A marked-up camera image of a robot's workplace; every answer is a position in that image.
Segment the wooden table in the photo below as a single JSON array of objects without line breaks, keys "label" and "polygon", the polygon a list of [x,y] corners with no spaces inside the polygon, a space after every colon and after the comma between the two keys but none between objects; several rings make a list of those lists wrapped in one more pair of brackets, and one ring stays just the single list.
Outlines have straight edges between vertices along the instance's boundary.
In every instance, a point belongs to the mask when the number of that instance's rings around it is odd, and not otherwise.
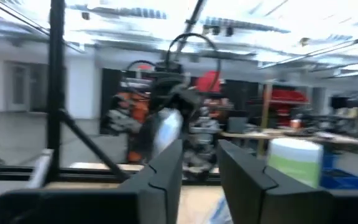
[{"label": "wooden table", "polygon": [[[141,170],[142,165],[119,165],[124,170]],[[76,162],[70,168],[108,169],[104,164]],[[119,184],[110,183],[69,183],[54,182],[47,188],[59,189],[105,189],[116,188]],[[182,186],[178,211],[178,224],[207,224],[218,200],[222,197],[220,186]]]},{"label": "wooden table", "polygon": [[352,144],[358,145],[358,138],[352,138],[349,136],[343,136],[340,134],[332,134],[332,133],[323,133],[320,134],[328,134],[332,136],[330,139],[321,138],[318,136],[308,136],[308,137],[296,137],[296,136],[286,136],[284,133],[293,132],[292,130],[288,129],[264,129],[261,132],[258,131],[251,131],[244,134],[232,134],[232,133],[225,133],[222,132],[221,136],[227,138],[240,138],[240,139],[262,139],[262,140],[270,140],[275,138],[296,138],[296,139],[304,139],[314,142],[321,142],[321,143],[335,143],[335,144]]}]

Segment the black cable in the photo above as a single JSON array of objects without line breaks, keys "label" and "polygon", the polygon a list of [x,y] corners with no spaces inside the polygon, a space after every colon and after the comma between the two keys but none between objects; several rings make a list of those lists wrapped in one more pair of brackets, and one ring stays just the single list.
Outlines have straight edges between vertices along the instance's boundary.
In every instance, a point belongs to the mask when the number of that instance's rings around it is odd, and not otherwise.
[{"label": "black cable", "polygon": [[122,79],[124,80],[124,83],[126,84],[126,87],[129,89],[129,91],[131,92],[131,99],[132,99],[132,93],[135,93],[136,95],[141,96],[144,99],[149,99],[149,96],[141,93],[140,91],[138,91],[136,88],[130,86],[127,76],[126,76],[126,71],[130,70],[132,68],[132,66],[134,66],[137,63],[145,63],[147,65],[151,65],[153,67],[156,67],[156,64],[154,64],[153,62],[150,62],[148,60],[136,60],[134,62],[131,62],[126,68],[125,71],[122,71]]},{"label": "black cable", "polygon": [[[162,109],[164,109],[164,107],[166,107],[167,104],[169,104],[170,102],[170,94],[172,93],[172,90],[175,88],[175,86],[180,85],[183,82],[183,80],[181,78],[176,78],[176,77],[168,77],[168,78],[162,78],[160,80],[157,80],[154,85],[152,86],[151,92],[150,92],[150,101],[149,101],[149,114],[153,114],[156,113]],[[164,96],[164,93],[158,92],[159,90],[164,90],[163,86],[164,85],[168,85],[168,86],[172,86],[172,88],[168,91],[168,93],[165,93],[166,98],[164,99],[163,103],[159,104],[159,105],[154,105],[156,104],[156,100],[157,103],[160,102],[160,100],[156,99],[156,98],[161,98],[162,96]]]},{"label": "black cable", "polygon": [[169,45],[167,54],[165,56],[165,69],[169,68],[171,48],[173,47],[173,45],[175,45],[175,43],[178,42],[180,39],[188,38],[188,37],[199,37],[199,38],[205,40],[208,43],[208,45],[213,49],[213,56],[216,58],[216,73],[215,73],[214,80],[212,81],[211,85],[209,86],[208,91],[201,95],[201,100],[200,100],[199,105],[196,106],[195,110],[192,112],[192,114],[190,115],[190,117],[188,119],[188,121],[190,121],[191,118],[196,114],[196,111],[198,111],[202,107],[205,99],[208,96],[208,93],[212,91],[216,82],[219,80],[219,75],[222,70],[222,64],[221,64],[221,59],[219,58],[219,50],[211,40],[209,40],[207,37],[205,37],[204,35],[201,35],[201,34],[185,33],[185,34],[180,34],[179,36],[177,36]]}]

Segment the ceiling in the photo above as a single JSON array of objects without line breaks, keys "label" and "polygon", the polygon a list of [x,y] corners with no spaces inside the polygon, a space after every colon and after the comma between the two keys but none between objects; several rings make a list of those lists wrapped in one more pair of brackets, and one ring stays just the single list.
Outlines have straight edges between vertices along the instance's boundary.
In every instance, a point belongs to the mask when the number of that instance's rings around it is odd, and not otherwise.
[{"label": "ceiling", "polygon": [[[151,52],[167,50],[170,41],[186,30],[185,21],[197,4],[197,0],[65,2],[64,38],[71,47],[91,44]],[[49,9],[50,0],[0,0],[0,36],[47,40]],[[89,13],[89,20],[82,18],[82,12]],[[222,58],[258,61],[261,68],[311,71],[358,63],[358,0],[207,0],[195,18],[192,32],[202,33],[205,25],[221,28],[219,35],[208,37]],[[225,36],[227,27],[234,28],[230,37]],[[203,40],[194,38],[187,40],[182,52],[212,56]]]}]

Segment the white floor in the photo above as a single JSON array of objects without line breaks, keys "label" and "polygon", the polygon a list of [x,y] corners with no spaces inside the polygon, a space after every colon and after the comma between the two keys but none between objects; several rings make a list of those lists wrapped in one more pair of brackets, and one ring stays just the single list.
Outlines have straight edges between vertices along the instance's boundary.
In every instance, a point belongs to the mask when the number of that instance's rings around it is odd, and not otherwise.
[{"label": "white floor", "polygon": [[[0,113],[0,157],[14,166],[32,166],[45,147],[45,116],[42,114]],[[125,137],[97,137],[97,121],[77,121],[106,154],[116,162],[125,155]],[[95,155],[67,128],[63,127],[62,166],[74,162],[99,162]],[[341,156],[338,167],[358,175],[358,154]],[[0,193],[24,186],[23,182],[0,182]]]}]

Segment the red machine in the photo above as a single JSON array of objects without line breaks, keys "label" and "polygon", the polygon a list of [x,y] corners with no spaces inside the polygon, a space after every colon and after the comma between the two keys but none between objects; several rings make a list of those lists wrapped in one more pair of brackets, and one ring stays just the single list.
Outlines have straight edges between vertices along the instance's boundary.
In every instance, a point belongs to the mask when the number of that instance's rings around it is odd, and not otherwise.
[{"label": "red machine", "polygon": [[[206,72],[202,77],[199,77],[196,81],[197,90],[202,91],[202,92],[208,91],[208,88],[212,85],[212,82],[214,81],[215,74],[216,74],[215,71],[209,71],[209,72]],[[220,80],[218,80],[215,83],[211,92],[213,92],[213,93],[221,92]]]},{"label": "red machine", "polygon": [[289,126],[291,121],[291,110],[296,106],[307,103],[308,99],[299,91],[272,90],[270,108],[277,112],[279,126]]}]

